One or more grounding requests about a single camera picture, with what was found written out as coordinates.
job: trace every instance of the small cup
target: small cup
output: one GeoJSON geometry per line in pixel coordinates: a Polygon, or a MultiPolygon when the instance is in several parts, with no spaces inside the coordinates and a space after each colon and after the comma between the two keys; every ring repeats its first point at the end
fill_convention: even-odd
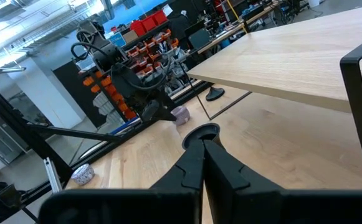
{"type": "Polygon", "coordinates": [[[82,186],[90,182],[94,175],[95,172],[93,171],[92,166],[84,164],[74,171],[71,175],[71,179],[73,179],[78,185],[82,186]]]}
{"type": "Polygon", "coordinates": [[[191,119],[189,110],[185,106],[179,106],[172,110],[171,113],[176,117],[176,121],[173,123],[177,126],[180,126],[191,119]]]}

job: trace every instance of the black cable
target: black cable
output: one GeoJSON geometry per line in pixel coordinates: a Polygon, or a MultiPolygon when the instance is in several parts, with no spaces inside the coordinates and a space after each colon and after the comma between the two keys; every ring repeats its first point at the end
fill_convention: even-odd
{"type": "MultiPolygon", "coordinates": [[[[87,30],[80,30],[80,31],[77,32],[77,34],[75,36],[78,38],[79,41],[87,43],[86,40],[88,40],[88,38],[86,38],[85,36],[81,36],[81,34],[90,35],[91,36],[91,43],[93,44],[95,42],[95,35],[93,33],[89,32],[89,31],[87,31],[87,30]]],[[[86,49],[87,52],[85,52],[82,55],[77,55],[77,54],[75,54],[74,51],[72,51],[72,54],[73,54],[73,56],[75,58],[77,58],[79,60],[85,60],[85,59],[88,58],[88,55],[89,55],[91,49],[92,49],[91,46],[87,47],[87,49],[86,49]]]]}
{"type": "MultiPolygon", "coordinates": [[[[112,64],[112,70],[110,71],[110,76],[112,77],[112,80],[113,80],[113,67],[115,66],[115,62],[113,61],[113,59],[108,55],[106,54],[104,51],[102,51],[100,48],[94,46],[93,44],[89,44],[89,43],[85,43],[85,42],[77,42],[77,43],[74,43],[71,48],[70,48],[70,51],[71,53],[74,55],[74,57],[76,56],[75,52],[74,52],[74,48],[76,46],[88,46],[92,49],[95,49],[97,51],[99,51],[100,53],[102,53],[109,61],[110,63],[112,64]]],[[[122,63],[120,63],[120,65],[122,67],[125,67],[125,68],[128,68],[127,66],[123,65],[122,63]]],[[[124,76],[124,74],[120,74],[124,80],[130,85],[132,86],[133,88],[136,88],[137,90],[143,90],[143,91],[149,91],[149,90],[154,90],[155,88],[159,87],[160,85],[163,84],[163,82],[165,81],[166,77],[168,76],[168,73],[169,73],[169,68],[170,68],[170,65],[171,65],[171,57],[168,56],[168,68],[167,68],[167,71],[166,73],[163,75],[162,79],[155,85],[153,86],[149,86],[149,87],[142,87],[142,86],[137,86],[135,84],[133,84],[132,82],[130,82],[128,79],[126,79],[126,77],[124,76]]]]}
{"type": "MultiPolygon", "coordinates": [[[[137,85],[133,84],[132,82],[130,82],[128,79],[126,79],[126,77],[124,77],[124,75],[122,73],[120,75],[133,88],[136,88],[137,90],[149,91],[149,90],[154,90],[155,88],[157,88],[157,87],[159,87],[160,85],[163,84],[163,82],[166,80],[166,77],[168,76],[170,66],[171,66],[171,57],[168,56],[168,68],[167,68],[167,71],[165,72],[165,74],[163,75],[163,77],[161,78],[161,80],[157,84],[155,84],[153,86],[149,86],[149,87],[137,86],[137,85]]],[[[111,71],[111,74],[110,74],[110,76],[112,76],[112,79],[113,79],[113,67],[112,67],[112,71],[111,71]]]]}
{"type": "Polygon", "coordinates": [[[316,10],[313,10],[313,9],[311,9],[311,8],[310,8],[310,10],[313,11],[313,12],[319,13],[319,15],[315,15],[315,16],[314,16],[315,18],[318,18],[318,17],[322,16],[322,14],[323,14],[322,11],[316,11],[316,10]]]}
{"type": "Polygon", "coordinates": [[[110,61],[110,63],[112,63],[113,65],[115,64],[113,59],[108,54],[106,54],[104,51],[102,51],[100,48],[94,46],[93,44],[89,44],[89,43],[86,43],[86,42],[77,42],[77,43],[74,43],[73,45],[71,45],[70,51],[71,51],[71,53],[73,54],[74,57],[76,56],[76,54],[74,52],[74,48],[76,46],[88,46],[91,49],[95,49],[95,50],[99,51],[100,53],[102,53],[105,57],[107,57],[107,59],[110,61]]]}

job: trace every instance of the red storage bin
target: red storage bin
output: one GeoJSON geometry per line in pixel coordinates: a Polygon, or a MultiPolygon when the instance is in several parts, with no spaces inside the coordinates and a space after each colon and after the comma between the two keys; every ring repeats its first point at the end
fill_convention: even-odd
{"type": "Polygon", "coordinates": [[[153,14],[153,18],[155,19],[157,25],[160,25],[167,21],[166,14],[163,12],[163,10],[160,10],[153,14]]]}
{"type": "Polygon", "coordinates": [[[154,29],[157,26],[153,15],[148,16],[146,19],[143,19],[142,24],[145,27],[147,32],[151,31],[152,29],[154,29]]]}
{"type": "Polygon", "coordinates": [[[136,32],[136,34],[138,35],[138,37],[141,37],[141,36],[143,36],[143,34],[146,33],[145,27],[143,27],[143,24],[141,21],[135,21],[135,22],[131,23],[130,29],[134,30],[136,32]]]}

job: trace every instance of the wooden table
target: wooden table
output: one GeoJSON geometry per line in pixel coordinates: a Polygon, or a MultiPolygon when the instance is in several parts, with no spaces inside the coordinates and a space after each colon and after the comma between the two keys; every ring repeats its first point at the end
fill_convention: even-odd
{"type": "MultiPolygon", "coordinates": [[[[258,13],[257,15],[255,15],[253,18],[249,19],[248,21],[246,21],[247,25],[252,24],[253,22],[255,22],[257,19],[260,19],[262,16],[270,13],[271,11],[274,10],[274,7],[278,6],[279,2],[273,2],[271,6],[266,7],[262,12],[258,13]]],[[[217,37],[215,40],[213,40],[210,44],[208,44],[207,46],[203,47],[202,49],[200,49],[198,51],[198,54],[202,54],[205,51],[211,49],[212,47],[216,46],[217,44],[221,43],[223,40],[227,39],[228,37],[232,36],[234,33],[236,33],[237,31],[241,30],[244,27],[244,24],[239,24],[237,27],[227,31],[226,33],[222,34],[221,36],[217,37]]]]}
{"type": "Polygon", "coordinates": [[[357,78],[354,93],[349,90],[351,97],[360,99],[350,106],[340,69],[340,60],[361,44],[359,8],[247,34],[188,74],[254,93],[352,112],[362,149],[362,85],[357,78]]]}
{"type": "MultiPolygon", "coordinates": [[[[228,86],[213,102],[215,112],[246,91],[228,86]]],[[[96,176],[82,187],[66,189],[148,189],[180,158],[183,138],[208,123],[196,98],[185,106],[191,120],[176,127],[158,121],[92,164],[96,176]]],[[[351,114],[251,94],[214,121],[227,151],[286,189],[362,189],[362,153],[351,114]]],[[[212,223],[207,195],[203,223],[212,223]]]]}

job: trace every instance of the black pipe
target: black pipe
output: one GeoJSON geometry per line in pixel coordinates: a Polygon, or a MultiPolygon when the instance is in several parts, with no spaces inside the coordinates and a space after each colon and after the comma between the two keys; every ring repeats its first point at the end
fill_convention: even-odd
{"type": "Polygon", "coordinates": [[[38,124],[27,124],[27,126],[37,132],[44,132],[44,133],[51,133],[51,134],[58,134],[63,136],[71,136],[76,138],[86,138],[86,139],[95,139],[100,141],[120,141],[121,138],[117,136],[112,136],[109,134],[97,134],[91,133],[87,131],[77,131],[72,129],[65,129],[65,128],[56,128],[53,126],[44,126],[38,124]]]}

